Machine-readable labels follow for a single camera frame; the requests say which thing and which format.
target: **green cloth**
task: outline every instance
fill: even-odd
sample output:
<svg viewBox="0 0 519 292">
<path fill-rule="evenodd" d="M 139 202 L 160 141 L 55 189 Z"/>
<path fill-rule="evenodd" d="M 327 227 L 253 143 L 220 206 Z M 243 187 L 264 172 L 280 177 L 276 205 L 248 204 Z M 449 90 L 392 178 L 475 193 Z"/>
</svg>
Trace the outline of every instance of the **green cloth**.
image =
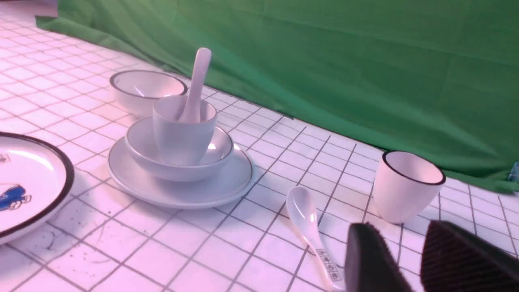
<svg viewBox="0 0 519 292">
<path fill-rule="evenodd" d="M 62 0 L 38 27 L 128 52 L 446 174 L 511 193 L 518 0 Z"/>
</svg>

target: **label on spoon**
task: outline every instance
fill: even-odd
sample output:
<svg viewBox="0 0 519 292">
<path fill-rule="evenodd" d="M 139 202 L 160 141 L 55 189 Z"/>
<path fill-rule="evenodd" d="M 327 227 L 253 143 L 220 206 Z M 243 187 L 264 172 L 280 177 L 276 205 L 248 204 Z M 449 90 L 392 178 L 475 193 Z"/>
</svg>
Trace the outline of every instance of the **label on spoon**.
<svg viewBox="0 0 519 292">
<path fill-rule="evenodd" d="M 342 281 L 343 278 L 340 276 L 340 273 L 337 270 L 335 263 L 332 261 L 332 258 L 326 252 L 326 249 L 316 249 L 316 252 L 323 260 L 324 265 L 326 266 L 326 271 L 328 272 L 328 275 L 330 275 L 330 279 L 333 282 Z"/>
</svg>

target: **saucer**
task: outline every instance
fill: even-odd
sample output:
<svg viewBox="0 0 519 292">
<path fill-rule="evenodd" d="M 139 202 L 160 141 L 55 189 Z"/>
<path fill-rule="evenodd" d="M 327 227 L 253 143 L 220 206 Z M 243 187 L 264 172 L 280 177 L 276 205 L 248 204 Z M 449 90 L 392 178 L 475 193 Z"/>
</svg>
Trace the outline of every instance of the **saucer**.
<svg viewBox="0 0 519 292">
<path fill-rule="evenodd" d="M 57 147 L 0 132 L 0 245 L 49 220 L 74 182 L 74 166 Z"/>
<path fill-rule="evenodd" d="M 196 182 L 160 179 L 132 159 L 124 138 L 110 150 L 108 169 L 129 194 L 155 205 L 180 209 L 210 208 L 232 202 L 249 191 L 255 175 L 252 159 L 234 145 L 229 162 L 215 176 Z"/>
<path fill-rule="evenodd" d="M 199 165 L 168 164 L 160 157 L 151 117 L 134 123 L 126 133 L 125 142 L 133 160 L 145 171 L 173 181 L 197 181 L 215 175 L 231 158 L 234 145 L 228 133 L 215 127 L 211 143 Z"/>
</svg>

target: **white cup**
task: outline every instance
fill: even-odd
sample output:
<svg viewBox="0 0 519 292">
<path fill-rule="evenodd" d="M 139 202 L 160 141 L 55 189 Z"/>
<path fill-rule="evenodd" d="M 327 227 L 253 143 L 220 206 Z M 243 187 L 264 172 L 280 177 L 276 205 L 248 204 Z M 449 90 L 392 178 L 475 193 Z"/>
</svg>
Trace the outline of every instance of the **white cup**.
<svg viewBox="0 0 519 292">
<path fill-rule="evenodd" d="M 432 162 L 412 153 L 388 151 L 378 164 L 373 200 L 380 216 L 404 223 L 438 195 L 445 175 Z"/>
<path fill-rule="evenodd" d="M 187 96 L 164 97 L 153 106 L 153 132 L 160 157 L 173 165 L 198 165 L 216 126 L 216 109 L 200 103 L 200 123 L 178 122 Z"/>
</svg>

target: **white spoon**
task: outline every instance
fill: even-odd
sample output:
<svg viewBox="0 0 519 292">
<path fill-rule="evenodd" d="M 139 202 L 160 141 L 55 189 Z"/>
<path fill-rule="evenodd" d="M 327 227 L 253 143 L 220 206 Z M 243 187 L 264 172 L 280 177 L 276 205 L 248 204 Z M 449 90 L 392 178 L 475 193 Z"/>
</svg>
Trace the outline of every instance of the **white spoon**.
<svg viewBox="0 0 519 292">
<path fill-rule="evenodd" d="M 196 53 L 193 75 L 191 77 L 191 89 L 187 96 L 186 105 L 178 121 L 183 123 L 200 123 L 200 100 L 202 96 L 203 82 L 211 62 L 211 50 L 199 48 Z"/>
<path fill-rule="evenodd" d="M 289 213 L 290 220 L 319 258 L 321 270 L 332 291 L 346 290 L 346 282 L 343 276 L 324 248 L 321 237 L 319 237 L 316 207 L 308 190 L 303 187 L 292 188 L 286 197 L 286 210 Z"/>
</svg>

